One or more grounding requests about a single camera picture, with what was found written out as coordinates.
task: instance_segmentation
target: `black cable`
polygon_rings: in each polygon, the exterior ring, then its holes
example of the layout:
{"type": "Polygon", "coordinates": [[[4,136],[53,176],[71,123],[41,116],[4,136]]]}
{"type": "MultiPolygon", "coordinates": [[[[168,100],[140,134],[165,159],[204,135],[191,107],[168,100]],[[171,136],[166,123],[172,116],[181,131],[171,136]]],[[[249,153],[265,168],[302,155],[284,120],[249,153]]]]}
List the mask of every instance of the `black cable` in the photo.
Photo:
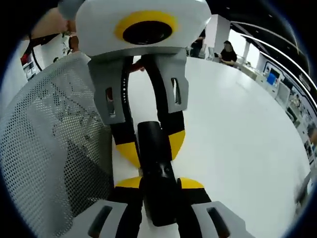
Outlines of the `black cable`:
{"type": "MultiPolygon", "coordinates": [[[[29,34],[29,39],[30,39],[30,43],[31,43],[31,40],[32,40],[31,34],[29,34]]],[[[32,51],[33,59],[34,59],[36,66],[39,68],[40,71],[42,71],[42,68],[40,67],[38,61],[36,60],[33,46],[32,46],[31,51],[32,51]]]]}

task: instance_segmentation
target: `white mesh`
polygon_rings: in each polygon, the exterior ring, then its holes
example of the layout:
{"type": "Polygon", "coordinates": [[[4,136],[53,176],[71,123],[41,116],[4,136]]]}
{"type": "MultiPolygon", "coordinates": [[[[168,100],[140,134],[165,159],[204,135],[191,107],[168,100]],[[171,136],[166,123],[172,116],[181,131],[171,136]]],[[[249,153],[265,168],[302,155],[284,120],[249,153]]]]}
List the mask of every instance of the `white mesh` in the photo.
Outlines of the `white mesh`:
{"type": "Polygon", "coordinates": [[[0,122],[0,167],[38,237],[58,237],[113,188],[111,132],[93,102],[89,58],[74,53],[36,75],[0,122]]]}

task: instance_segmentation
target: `window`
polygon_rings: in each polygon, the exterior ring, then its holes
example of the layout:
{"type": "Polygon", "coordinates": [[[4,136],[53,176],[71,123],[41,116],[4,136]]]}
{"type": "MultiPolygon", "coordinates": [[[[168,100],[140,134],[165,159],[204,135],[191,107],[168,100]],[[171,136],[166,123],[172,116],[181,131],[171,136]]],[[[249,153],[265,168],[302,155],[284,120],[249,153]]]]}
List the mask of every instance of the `window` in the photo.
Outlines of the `window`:
{"type": "Polygon", "coordinates": [[[254,45],[250,44],[247,61],[250,62],[253,68],[257,67],[259,61],[260,51],[254,45]]]}
{"type": "Polygon", "coordinates": [[[229,41],[231,42],[235,53],[242,57],[246,46],[246,39],[236,31],[230,29],[229,41]]]}

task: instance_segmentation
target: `yellow ring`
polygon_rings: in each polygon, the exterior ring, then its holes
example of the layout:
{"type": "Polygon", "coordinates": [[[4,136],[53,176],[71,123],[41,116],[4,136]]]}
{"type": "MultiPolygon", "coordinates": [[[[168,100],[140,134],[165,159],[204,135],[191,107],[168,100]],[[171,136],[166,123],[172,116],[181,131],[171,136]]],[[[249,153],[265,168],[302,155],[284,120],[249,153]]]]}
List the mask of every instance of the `yellow ring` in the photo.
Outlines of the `yellow ring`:
{"type": "Polygon", "coordinates": [[[142,21],[159,21],[169,25],[172,28],[172,34],[177,31],[177,22],[174,16],[161,11],[136,11],[122,19],[116,26],[114,34],[120,40],[123,40],[123,32],[130,26],[142,21]]]}

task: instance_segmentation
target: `white robot body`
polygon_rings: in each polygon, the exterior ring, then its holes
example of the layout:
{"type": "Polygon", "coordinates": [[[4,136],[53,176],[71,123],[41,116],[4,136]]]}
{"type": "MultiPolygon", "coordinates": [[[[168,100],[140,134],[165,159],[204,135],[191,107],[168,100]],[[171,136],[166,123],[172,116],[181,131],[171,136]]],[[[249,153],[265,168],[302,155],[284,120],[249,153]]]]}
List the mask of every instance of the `white robot body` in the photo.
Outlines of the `white robot body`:
{"type": "Polygon", "coordinates": [[[85,0],[76,14],[79,49],[90,57],[140,47],[185,48],[205,28],[211,12],[205,0],[85,0]],[[120,38],[129,24],[166,21],[172,34],[146,45],[120,38]]]}

